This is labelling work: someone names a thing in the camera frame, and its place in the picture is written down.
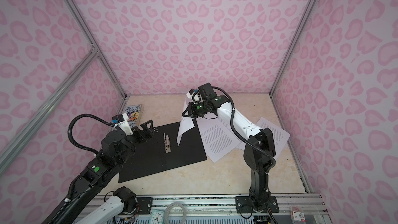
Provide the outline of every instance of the black mounting bracket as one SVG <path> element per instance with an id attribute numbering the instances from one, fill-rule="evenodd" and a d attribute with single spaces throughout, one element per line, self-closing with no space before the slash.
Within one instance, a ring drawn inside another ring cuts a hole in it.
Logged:
<path id="1" fill-rule="evenodd" d="M 138 214 L 150 214 L 152 208 L 152 197 L 137 197 L 137 204 L 140 205 Z"/>
<path id="2" fill-rule="evenodd" d="M 276 201 L 275 196 L 270 196 L 268 199 L 268 205 L 269 208 L 271 209 L 271 212 L 273 213 L 279 213 L 279 207 L 278 207 L 278 202 Z M 235 197 L 235 206 L 236 206 L 236 212 L 238 214 L 250 214 L 250 213 L 255 213 L 252 210 L 251 206 L 251 201 L 249 201 L 249 196 L 247 197 Z"/>

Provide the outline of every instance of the pink leopard print backdrop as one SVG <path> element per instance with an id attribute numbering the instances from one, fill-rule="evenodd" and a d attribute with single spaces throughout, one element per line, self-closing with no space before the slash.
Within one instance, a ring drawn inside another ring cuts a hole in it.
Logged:
<path id="1" fill-rule="evenodd" d="M 320 0 L 277 90 L 335 224 L 398 222 L 398 0 Z"/>
<path id="2" fill-rule="evenodd" d="M 88 50 L 62 0 L 0 0 L 0 153 Z"/>
<path id="3" fill-rule="evenodd" d="M 308 0 L 75 0 L 128 93 L 270 91 Z"/>
<path id="4" fill-rule="evenodd" d="M 0 223 L 41 223 L 94 158 L 69 142 L 70 121 L 82 113 L 111 120 L 120 103 L 120 94 L 95 60 L 0 178 Z M 99 150 L 109 127 L 82 118 L 73 131 L 77 142 Z"/>

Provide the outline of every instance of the aluminum frame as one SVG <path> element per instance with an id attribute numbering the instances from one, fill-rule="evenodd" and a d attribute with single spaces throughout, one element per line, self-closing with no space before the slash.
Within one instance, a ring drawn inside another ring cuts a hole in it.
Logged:
<path id="1" fill-rule="evenodd" d="M 130 97 L 130 95 L 127 95 L 127 96 L 124 98 L 124 100 L 120 103 L 120 107 L 119 107 L 119 109 L 118 109 L 118 111 L 117 111 L 117 114 L 123 113 L 123 110 L 124 110 L 124 108 L 126 107 L 127 102 L 129 101 L 129 97 Z"/>
<path id="2" fill-rule="evenodd" d="M 275 109 L 276 115 L 278 117 L 278 120 L 279 120 L 279 123 L 281 124 L 282 129 L 286 130 L 285 124 L 282 121 L 282 118 L 281 118 L 281 115 L 279 113 L 279 110 L 276 107 L 276 104 L 275 104 L 274 99 L 272 97 L 271 97 L 271 102 L 272 102 L 272 105 L 273 105 L 273 107 Z M 307 175 L 306 175 L 306 173 L 304 171 L 304 168 L 303 168 L 303 166 L 302 166 L 302 164 L 300 162 L 300 159 L 299 159 L 299 156 L 298 156 L 298 154 L 296 152 L 296 149 L 293 146 L 291 138 L 289 138 L 287 140 L 287 144 L 289 146 L 290 152 L 292 153 L 292 157 L 293 157 L 293 160 L 294 160 L 294 162 L 296 164 L 297 172 L 298 172 L 298 175 L 300 176 L 302 185 L 304 186 L 304 190 L 307 193 L 313 193 L 314 190 L 313 190 L 310 182 L 308 181 L 308 177 L 307 177 Z"/>
<path id="3" fill-rule="evenodd" d="M 98 45 L 93 33 L 91 32 L 90 28 L 86 20 L 83 17 L 83 14 L 77 7 L 74 0 L 64 0 L 65 4 L 67 5 L 69 11 L 71 12 L 72 16 L 75 18 L 77 24 L 82 29 L 84 36 L 86 37 L 87 41 L 91 43 L 91 46 L 98 50 L 99 52 L 99 60 L 102 66 L 105 68 L 106 73 L 108 74 L 109 78 L 111 79 L 112 83 L 117 88 L 117 91 L 122 95 L 122 97 L 126 97 L 126 92 L 124 91 L 119 79 L 115 75 L 115 72 L 112 70 L 111 66 L 109 65 L 105 55 L 102 52 L 101 47 Z"/>
<path id="4" fill-rule="evenodd" d="M 79 80 L 81 75 L 91 65 L 92 61 L 99 57 L 95 49 L 91 50 L 80 62 L 73 72 L 62 82 L 57 90 L 37 110 L 35 116 L 29 120 L 25 128 L 10 140 L 6 150 L 0 155 L 0 177 L 25 148 L 27 143 L 36 134 L 47 118 L 56 109 L 59 103 L 67 95 L 70 89 Z"/>
<path id="5" fill-rule="evenodd" d="M 276 196 L 279 213 L 273 215 L 290 215 L 290 206 L 300 206 L 305 214 L 327 216 L 329 215 L 324 200 L 320 194 L 272 194 Z M 248 196 L 247 194 L 232 195 L 137 195 L 137 197 L 152 197 L 152 209 L 164 211 L 166 207 L 176 201 L 182 202 L 187 210 L 188 217 L 236 217 L 240 214 L 236 211 L 236 196 Z M 83 218 L 103 204 L 104 195 L 95 196 L 83 209 L 78 218 Z M 264 216 L 265 213 L 253 213 L 253 216 Z M 173 208 L 171 217 L 181 216 L 180 208 Z"/>
<path id="6" fill-rule="evenodd" d="M 316 4 L 318 3 L 319 0 L 308 0 L 306 7 L 304 8 L 304 12 L 302 14 L 302 17 L 300 19 L 300 22 L 297 25 L 296 32 L 293 35 L 292 41 L 289 44 L 289 47 L 287 48 L 287 52 L 285 54 L 285 57 L 283 58 L 283 62 L 281 64 L 281 67 L 279 68 L 279 71 L 276 75 L 275 82 L 272 84 L 271 91 L 269 92 L 269 95 L 272 97 L 276 89 L 281 81 L 281 78 L 286 70 L 287 63 L 291 60 L 291 57 L 294 53 L 294 50 L 296 49 L 297 44 L 300 41 L 300 38 L 305 31 L 305 27 L 311 18 L 312 13 L 314 12 L 314 9 L 316 7 Z"/>

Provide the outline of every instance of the black folder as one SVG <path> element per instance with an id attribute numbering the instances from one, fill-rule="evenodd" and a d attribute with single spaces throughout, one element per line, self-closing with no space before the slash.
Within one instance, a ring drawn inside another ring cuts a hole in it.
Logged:
<path id="1" fill-rule="evenodd" d="M 180 122 L 154 127 L 152 138 L 135 144 L 135 154 L 119 173 L 119 183 L 207 160 L 196 119 L 193 123 L 195 127 L 182 135 L 180 146 L 177 145 Z M 170 139 L 169 153 L 164 147 L 164 132 Z"/>

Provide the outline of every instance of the book cover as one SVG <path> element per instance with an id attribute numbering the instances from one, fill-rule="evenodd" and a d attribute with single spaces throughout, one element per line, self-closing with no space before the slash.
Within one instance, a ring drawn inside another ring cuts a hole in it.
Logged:
<path id="1" fill-rule="evenodd" d="M 141 105 L 126 106 L 124 112 L 129 118 L 129 126 L 133 128 L 139 124 Z"/>

